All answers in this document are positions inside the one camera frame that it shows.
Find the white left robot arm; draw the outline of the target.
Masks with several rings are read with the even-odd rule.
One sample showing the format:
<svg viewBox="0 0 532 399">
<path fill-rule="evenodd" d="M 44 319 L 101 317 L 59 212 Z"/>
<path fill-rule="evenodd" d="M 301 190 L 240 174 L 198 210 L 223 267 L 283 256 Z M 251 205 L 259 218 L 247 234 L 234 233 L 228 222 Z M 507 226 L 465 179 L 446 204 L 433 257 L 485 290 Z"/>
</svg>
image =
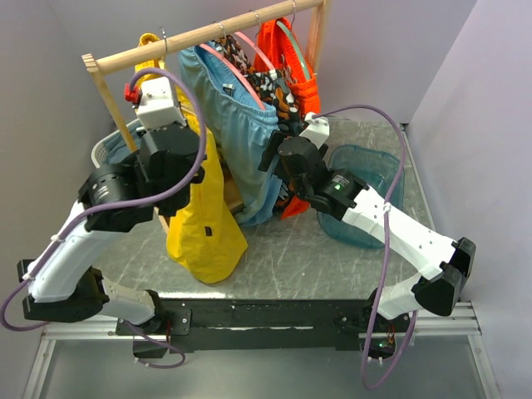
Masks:
<svg viewBox="0 0 532 399">
<path fill-rule="evenodd" d="M 157 292 L 110 281 L 94 268 L 101 252 L 155 214 L 172 217 L 204 177 L 206 134 L 170 124 L 144 133 L 140 149 L 95 169 L 78 192 L 66 223 L 45 251 L 18 265 L 27 285 L 25 319 L 76 323 L 95 315 L 159 332 L 165 310 Z"/>
</svg>

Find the yellow wooden hanger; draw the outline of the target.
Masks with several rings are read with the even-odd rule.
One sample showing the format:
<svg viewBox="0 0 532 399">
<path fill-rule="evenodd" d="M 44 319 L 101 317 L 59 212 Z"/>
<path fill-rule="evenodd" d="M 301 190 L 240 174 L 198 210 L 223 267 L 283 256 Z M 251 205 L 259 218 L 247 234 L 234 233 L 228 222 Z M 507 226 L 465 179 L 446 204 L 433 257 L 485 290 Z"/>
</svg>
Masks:
<svg viewBox="0 0 532 399">
<path fill-rule="evenodd" d="M 169 53 L 169 48 L 168 48 L 168 37 L 167 37 L 167 34 L 166 34 L 166 30 L 164 27 L 160 27 L 160 32 L 161 32 L 161 36 L 162 36 L 162 40 L 163 40 L 163 43 L 164 43 L 164 55 L 163 57 L 166 58 L 167 54 Z"/>
</svg>

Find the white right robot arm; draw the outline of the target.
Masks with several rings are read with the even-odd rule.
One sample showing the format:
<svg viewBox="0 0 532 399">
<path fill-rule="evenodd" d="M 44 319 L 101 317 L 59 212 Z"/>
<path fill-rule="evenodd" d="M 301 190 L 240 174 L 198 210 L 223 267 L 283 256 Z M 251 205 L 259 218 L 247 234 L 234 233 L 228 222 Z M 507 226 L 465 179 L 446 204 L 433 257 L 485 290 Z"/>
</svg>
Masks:
<svg viewBox="0 0 532 399">
<path fill-rule="evenodd" d="M 394 318 L 419 309 L 438 316 L 452 314 L 468 281 L 476 246 L 454 240 L 420 224 L 385 200 L 349 170 L 330 169 L 323 159 L 327 147 L 300 135 L 276 131 L 263 152 L 260 170 L 290 181 L 295 195 L 315 210 L 360 229 L 401 255 L 415 267 L 415 276 L 385 287 L 379 303 L 364 311 L 364 322 L 382 331 Z"/>
</svg>

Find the yellow shorts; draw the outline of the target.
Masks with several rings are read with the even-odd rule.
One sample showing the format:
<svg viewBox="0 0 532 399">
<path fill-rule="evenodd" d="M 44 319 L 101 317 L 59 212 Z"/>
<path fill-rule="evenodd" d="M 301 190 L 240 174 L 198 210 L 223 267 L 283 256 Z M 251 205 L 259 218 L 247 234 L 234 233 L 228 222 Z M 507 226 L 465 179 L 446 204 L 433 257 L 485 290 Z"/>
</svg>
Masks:
<svg viewBox="0 0 532 399">
<path fill-rule="evenodd" d="M 206 131 L 204 178 L 190 186 L 190 202 L 170 218 L 169 257 L 202 283 L 231 275 L 248 243 L 224 200 L 224 176 L 214 136 Z"/>
</svg>

